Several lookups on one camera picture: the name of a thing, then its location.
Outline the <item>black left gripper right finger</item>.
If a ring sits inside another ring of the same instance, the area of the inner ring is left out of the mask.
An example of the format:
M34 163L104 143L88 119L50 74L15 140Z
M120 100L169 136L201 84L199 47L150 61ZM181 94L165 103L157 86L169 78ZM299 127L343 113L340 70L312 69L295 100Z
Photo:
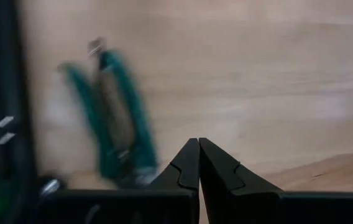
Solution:
M209 224L353 224L353 192L286 191L199 139Z

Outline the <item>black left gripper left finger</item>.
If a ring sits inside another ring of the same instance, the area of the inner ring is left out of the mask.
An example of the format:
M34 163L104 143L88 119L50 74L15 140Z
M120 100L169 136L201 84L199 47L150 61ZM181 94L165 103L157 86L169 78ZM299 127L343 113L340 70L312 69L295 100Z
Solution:
M143 189L61 190L41 200L36 224L198 224L200 146L191 138Z

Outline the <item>green-handled pruning shears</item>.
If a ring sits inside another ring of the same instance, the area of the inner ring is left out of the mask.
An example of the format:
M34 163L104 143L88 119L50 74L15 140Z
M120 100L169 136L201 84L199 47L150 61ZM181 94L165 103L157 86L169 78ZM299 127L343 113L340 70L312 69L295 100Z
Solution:
M96 141L101 178L119 188L141 188L154 180L158 159L147 110L132 71L118 49L100 37L88 44L92 75L75 62L64 74Z

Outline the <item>black aluminium table frame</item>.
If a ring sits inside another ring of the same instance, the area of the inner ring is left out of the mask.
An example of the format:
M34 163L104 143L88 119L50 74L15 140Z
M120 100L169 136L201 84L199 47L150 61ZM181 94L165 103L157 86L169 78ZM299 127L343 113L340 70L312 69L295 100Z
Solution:
M0 0L0 177L37 178L19 0Z

